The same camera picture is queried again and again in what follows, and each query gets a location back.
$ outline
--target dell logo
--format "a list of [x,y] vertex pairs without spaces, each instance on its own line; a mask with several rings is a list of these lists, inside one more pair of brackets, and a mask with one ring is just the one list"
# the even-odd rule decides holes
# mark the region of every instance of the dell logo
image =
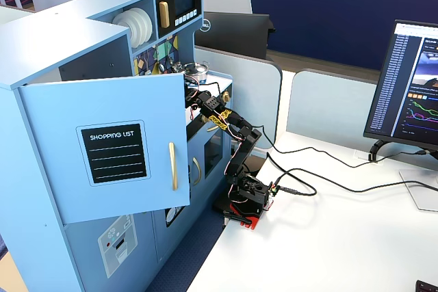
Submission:
[[203,21],[203,27],[201,27],[200,30],[201,30],[202,32],[208,32],[208,31],[210,31],[210,29],[211,29],[211,23],[210,23],[210,21],[207,20],[206,18],[204,18],[204,21]]

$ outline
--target desk partition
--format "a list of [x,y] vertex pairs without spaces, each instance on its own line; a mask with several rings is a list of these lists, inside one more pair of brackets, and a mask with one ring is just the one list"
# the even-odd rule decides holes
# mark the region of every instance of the desk partition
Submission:
[[[368,152],[376,140],[364,138],[363,130],[375,89],[373,81],[315,70],[298,72],[292,82],[286,130]],[[382,147],[379,155],[418,150],[414,146],[390,143]],[[438,170],[437,160],[430,156],[400,155],[394,159]]]
[[[283,72],[274,62],[197,46],[197,62],[206,61],[210,70],[233,77],[233,109],[249,123],[264,124],[265,132],[274,141],[279,115]],[[270,148],[262,136],[258,148]]]

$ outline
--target shopping list sign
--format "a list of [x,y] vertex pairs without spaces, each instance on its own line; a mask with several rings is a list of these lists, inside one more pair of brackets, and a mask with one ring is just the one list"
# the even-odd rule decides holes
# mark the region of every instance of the shopping list sign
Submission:
[[142,122],[78,129],[92,185],[148,177]]

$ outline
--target stack of plates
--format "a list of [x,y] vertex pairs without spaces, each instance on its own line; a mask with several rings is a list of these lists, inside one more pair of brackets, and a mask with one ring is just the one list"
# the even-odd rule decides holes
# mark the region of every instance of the stack of plates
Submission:
[[131,8],[120,13],[112,21],[113,24],[128,27],[131,31],[131,46],[137,48],[151,38],[152,21],[141,8]]

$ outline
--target blue wall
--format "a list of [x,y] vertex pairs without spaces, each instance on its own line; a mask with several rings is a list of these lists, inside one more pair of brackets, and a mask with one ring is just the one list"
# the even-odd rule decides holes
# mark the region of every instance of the blue wall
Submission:
[[380,70],[394,20],[438,23],[438,0],[251,0],[277,33],[268,48]]

